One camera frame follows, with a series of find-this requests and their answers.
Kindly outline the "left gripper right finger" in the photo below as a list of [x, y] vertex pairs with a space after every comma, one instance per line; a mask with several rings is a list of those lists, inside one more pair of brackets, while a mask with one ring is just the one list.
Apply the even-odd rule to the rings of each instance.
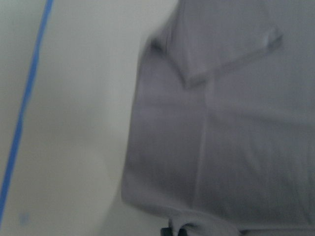
[[185, 229], [179, 229], [177, 236], [187, 236], [187, 231]]

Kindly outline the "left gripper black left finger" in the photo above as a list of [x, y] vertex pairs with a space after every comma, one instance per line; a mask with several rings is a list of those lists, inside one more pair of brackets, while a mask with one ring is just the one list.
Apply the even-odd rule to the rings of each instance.
[[161, 228], [160, 235], [161, 236], [171, 236], [171, 228]]

